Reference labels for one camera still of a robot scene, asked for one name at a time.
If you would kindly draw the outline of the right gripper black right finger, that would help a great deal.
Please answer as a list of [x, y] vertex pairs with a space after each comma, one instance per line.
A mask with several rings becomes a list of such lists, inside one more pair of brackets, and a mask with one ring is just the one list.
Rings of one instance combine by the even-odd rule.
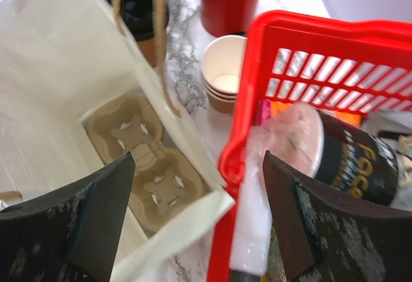
[[288, 281], [410, 281], [411, 213], [354, 198], [271, 153], [263, 173]]

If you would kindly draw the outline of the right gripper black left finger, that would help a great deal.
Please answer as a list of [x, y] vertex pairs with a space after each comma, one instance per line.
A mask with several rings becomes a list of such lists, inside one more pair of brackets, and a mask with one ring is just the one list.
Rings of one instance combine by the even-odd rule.
[[126, 154], [1, 211], [1, 281], [109, 281], [135, 173]]

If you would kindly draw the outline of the brown paper coffee cup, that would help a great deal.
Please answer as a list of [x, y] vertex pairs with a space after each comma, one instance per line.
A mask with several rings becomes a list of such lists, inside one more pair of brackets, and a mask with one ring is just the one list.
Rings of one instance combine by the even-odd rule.
[[153, 0], [120, 0], [120, 16], [152, 68], [165, 62], [166, 42], [155, 41]]

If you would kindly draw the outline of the beige paper bag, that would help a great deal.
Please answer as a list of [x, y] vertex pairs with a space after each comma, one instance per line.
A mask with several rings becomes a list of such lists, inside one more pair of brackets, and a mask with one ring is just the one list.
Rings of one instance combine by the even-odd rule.
[[106, 166], [85, 123], [118, 97], [142, 95], [210, 189], [150, 236], [128, 200], [109, 281], [136, 281], [149, 270], [159, 275], [166, 259], [208, 233], [234, 204], [190, 115], [166, 91], [106, 0], [1, 3], [1, 211]]

